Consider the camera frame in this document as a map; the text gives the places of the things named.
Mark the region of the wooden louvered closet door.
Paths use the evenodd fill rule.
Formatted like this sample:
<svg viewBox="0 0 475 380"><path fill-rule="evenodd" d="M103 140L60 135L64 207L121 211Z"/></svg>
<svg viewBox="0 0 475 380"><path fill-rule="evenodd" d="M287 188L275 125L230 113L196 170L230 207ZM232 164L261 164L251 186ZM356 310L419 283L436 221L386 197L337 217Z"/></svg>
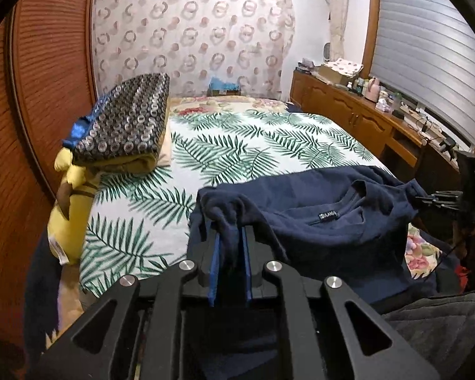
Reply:
<svg viewBox="0 0 475 380"><path fill-rule="evenodd" d="M92 0L0 0L0 359L24 363L30 258L60 177L54 158L96 99Z"/></svg>

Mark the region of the blue tissue box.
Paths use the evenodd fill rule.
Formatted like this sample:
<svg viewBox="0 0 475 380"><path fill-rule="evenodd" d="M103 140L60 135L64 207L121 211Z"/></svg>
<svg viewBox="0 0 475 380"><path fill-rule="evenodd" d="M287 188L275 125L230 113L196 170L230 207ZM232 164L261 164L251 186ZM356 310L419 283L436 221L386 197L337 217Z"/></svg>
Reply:
<svg viewBox="0 0 475 380"><path fill-rule="evenodd" d="M234 82L222 81L213 77L208 85L206 94L211 97L240 95L241 87Z"/></svg>

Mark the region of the navy patterned folded garment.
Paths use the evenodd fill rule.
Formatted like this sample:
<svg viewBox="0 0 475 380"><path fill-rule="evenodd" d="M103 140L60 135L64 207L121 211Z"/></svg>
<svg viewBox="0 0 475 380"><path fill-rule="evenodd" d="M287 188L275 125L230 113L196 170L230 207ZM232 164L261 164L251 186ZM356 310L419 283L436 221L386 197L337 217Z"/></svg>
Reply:
<svg viewBox="0 0 475 380"><path fill-rule="evenodd" d="M170 77L135 76L99 98L63 140L72 163L108 173L149 173L157 165L169 116Z"/></svg>

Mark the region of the cardboard box with cloth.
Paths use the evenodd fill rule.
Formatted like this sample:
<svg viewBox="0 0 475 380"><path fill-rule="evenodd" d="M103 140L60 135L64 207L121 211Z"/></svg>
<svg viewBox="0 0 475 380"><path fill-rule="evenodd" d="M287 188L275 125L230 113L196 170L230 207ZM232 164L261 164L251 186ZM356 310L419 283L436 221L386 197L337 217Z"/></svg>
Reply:
<svg viewBox="0 0 475 380"><path fill-rule="evenodd" d="M331 84L347 85L353 81L364 68L363 64L338 58L321 64L317 69L317 74Z"/></svg>

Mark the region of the yellow plush toy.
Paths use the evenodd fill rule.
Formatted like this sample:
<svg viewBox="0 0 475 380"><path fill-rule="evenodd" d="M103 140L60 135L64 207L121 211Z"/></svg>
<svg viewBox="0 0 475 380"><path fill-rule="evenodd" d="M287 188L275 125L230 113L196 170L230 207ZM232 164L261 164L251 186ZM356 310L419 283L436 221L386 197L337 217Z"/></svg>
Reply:
<svg viewBox="0 0 475 380"><path fill-rule="evenodd" d="M60 265L80 260L87 222L98 191L100 174L75 166L69 149L62 148L54 160L54 169L62 173L54 208L47 225L48 245Z"/></svg>

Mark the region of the circle pattern lace curtain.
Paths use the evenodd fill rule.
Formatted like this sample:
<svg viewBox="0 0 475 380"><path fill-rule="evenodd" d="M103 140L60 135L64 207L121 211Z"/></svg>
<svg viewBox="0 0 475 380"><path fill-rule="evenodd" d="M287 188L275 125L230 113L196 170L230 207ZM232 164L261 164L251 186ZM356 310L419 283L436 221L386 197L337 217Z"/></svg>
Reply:
<svg viewBox="0 0 475 380"><path fill-rule="evenodd" d="M93 0L97 91L165 73L174 96L199 96L219 79L278 99L294 34L292 0Z"/></svg>

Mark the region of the palm leaf print blanket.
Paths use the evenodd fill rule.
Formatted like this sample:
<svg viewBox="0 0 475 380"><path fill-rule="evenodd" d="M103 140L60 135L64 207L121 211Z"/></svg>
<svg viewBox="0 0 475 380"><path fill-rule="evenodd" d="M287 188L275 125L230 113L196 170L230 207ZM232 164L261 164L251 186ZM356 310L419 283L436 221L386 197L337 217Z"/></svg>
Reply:
<svg viewBox="0 0 475 380"><path fill-rule="evenodd" d="M105 174L79 264L83 293L160 274L186 257L198 190L312 168L382 162L330 119L309 113L193 112L170 117L171 161L148 174Z"/></svg>

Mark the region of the wooden sideboard cabinet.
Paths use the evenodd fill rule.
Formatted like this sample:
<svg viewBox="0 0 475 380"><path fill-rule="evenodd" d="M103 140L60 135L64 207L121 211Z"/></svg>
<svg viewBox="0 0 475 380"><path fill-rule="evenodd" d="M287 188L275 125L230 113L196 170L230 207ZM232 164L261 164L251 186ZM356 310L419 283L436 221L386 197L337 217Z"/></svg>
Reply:
<svg viewBox="0 0 475 380"><path fill-rule="evenodd" d="M428 192L457 190L460 174L414 128L357 94L293 71L290 100L304 112L330 118L385 164L398 179L416 179Z"/></svg>

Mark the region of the pink kettle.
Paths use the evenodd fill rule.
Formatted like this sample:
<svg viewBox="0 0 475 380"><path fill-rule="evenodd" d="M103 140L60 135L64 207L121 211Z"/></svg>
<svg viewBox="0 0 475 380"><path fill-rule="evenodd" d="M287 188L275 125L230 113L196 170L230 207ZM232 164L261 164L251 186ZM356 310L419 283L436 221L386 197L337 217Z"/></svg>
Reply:
<svg viewBox="0 0 475 380"><path fill-rule="evenodd" d="M380 81L378 78L373 77L368 81L368 84L364 90L364 97L371 102L378 102L380 95Z"/></svg>

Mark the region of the floral quilt bedspread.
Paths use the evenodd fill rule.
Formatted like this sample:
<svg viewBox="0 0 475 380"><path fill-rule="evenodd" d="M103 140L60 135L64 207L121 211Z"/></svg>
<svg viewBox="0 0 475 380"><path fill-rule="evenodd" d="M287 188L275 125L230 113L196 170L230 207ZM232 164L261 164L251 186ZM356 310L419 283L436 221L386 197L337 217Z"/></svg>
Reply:
<svg viewBox="0 0 475 380"><path fill-rule="evenodd" d="M240 95L215 97L182 97L169 99L170 113L244 112L248 110L287 112L287 104L275 99L260 99Z"/></svg>

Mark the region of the navy blue t-shirt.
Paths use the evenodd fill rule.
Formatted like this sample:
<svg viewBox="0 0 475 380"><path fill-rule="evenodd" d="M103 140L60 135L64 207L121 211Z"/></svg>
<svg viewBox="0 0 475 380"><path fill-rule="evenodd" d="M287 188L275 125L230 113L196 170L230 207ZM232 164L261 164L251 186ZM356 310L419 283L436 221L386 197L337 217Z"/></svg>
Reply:
<svg viewBox="0 0 475 380"><path fill-rule="evenodd" d="M438 373L373 305L406 293L403 254L424 192L377 167L333 167L201 189L188 254L219 234L215 298L188 320L191 379L285 379L277 315L248 300L241 230L302 277L329 379L435 379Z"/></svg>

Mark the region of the grey window blind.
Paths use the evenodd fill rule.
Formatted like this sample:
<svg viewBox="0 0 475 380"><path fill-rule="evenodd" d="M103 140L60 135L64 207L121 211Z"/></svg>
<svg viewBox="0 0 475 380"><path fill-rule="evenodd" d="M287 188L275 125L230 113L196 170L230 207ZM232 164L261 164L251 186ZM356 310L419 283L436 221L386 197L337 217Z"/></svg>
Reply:
<svg viewBox="0 0 475 380"><path fill-rule="evenodd" d="M370 69L475 145L475 34L450 0L379 0Z"/></svg>

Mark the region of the mustard yellow folded garment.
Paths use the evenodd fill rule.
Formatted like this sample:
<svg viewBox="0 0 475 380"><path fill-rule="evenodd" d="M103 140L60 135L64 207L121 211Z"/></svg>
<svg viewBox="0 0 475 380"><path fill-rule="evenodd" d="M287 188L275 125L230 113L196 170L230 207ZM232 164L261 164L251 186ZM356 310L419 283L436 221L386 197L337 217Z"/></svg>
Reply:
<svg viewBox="0 0 475 380"><path fill-rule="evenodd" d="M169 107L162 110L130 113L120 122L120 129L105 131L96 142L93 165L108 173L150 173L171 162L172 139Z"/></svg>

